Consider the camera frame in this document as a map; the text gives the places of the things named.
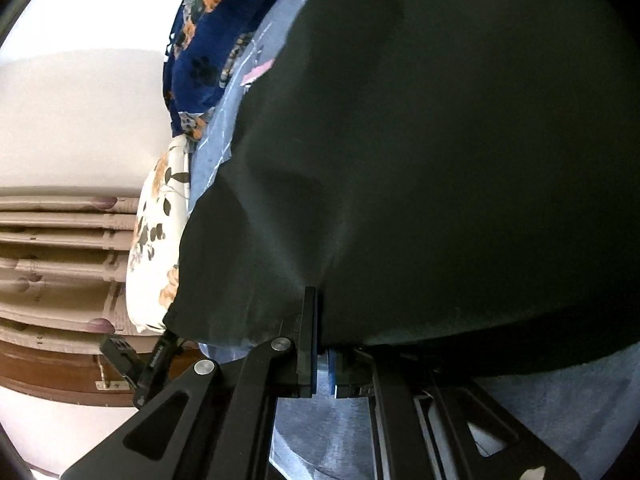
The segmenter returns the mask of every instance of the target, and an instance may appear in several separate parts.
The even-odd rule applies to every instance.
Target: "white wall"
[[[171,140],[162,53],[65,52],[0,66],[0,193],[136,194]]]
[[[26,462],[59,475],[136,412],[63,404],[0,386],[0,422],[15,448]]]
[[[0,194],[135,195],[170,142],[161,71],[181,0],[32,0],[0,48]],[[62,473],[129,418],[0,388],[24,458]]]
[[[31,0],[0,49],[0,64],[94,48],[164,52],[181,1]]]

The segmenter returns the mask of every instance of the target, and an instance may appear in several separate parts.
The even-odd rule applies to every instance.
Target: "pink tag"
[[[268,60],[266,63],[259,65],[255,68],[252,68],[249,72],[244,74],[242,81],[240,82],[241,86],[246,86],[253,83],[256,79],[258,79],[262,74],[267,72],[268,69],[273,65],[273,59]]]

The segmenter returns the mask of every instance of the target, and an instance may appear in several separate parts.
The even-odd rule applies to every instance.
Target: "white stripe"
[[[200,148],[204,146],[207,142],[209,142],[209,136],[207,136],[204,140],[201,140],[196,146],[196,151],[199,152]]]
[[[262,37],[267,33],[267,30],[269,30],[271,28],[271,23],[273,22],[269,22],[269,24],[264,28],[264,30],[261,32],[260,36],[258,37],[258,41],[260,41],[262,39]],[[249,58],[254,54],[255,49],[258,48],[258,41],[254,41],[254,39],[252,38],[251,43],[254,44],[254,46],[251,49],[251,52],[249,52],[249,54],[247,56],[244,57],[244,59],[242,60],[242,63],[240,63],[240,66],[238,67],[238,70],[236,70],[236,72],[234,73],[234,76],[231,78],[231,81],[229,82],[229,84],[227,85],[227,87],[232,87],[234,85],[234,83],[236,82],[236,79],[238,79],[238,76],[240,75],[240,73],[242,72],[242,67],[244,66],[244,64],[249,61]],[[222,99],[222,104],[221,106],[224,106],[226,103],[226,99],[229,97],[229,92],[225,92],[225,96]]]
[[[209,177],[209,180],[207,180],[207,187],[210,186],[211,181],[214,179],[216,175],[216,170],[220,167],[220,164],[222,164],[222,159],[225,158],[226,150],[228,150],[230,146],[231,146],[231,141],[229,141],[226,144],[225,149],[222,150],[222,155],[220,155],[220,158],[218,159],[218,163],[213,167],[213,170],[211,171],[211,176]]]

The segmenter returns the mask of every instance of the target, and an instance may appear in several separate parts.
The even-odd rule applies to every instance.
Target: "blue floral fabric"
[[[199,140],[233,66],[276,0],[183,0],[162,72],[173,136]]]

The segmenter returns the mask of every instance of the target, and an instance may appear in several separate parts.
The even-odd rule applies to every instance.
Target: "metal hinge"
[[[130,390],[127,381],[95,381],[95,387],[101,392],[121,392]]]

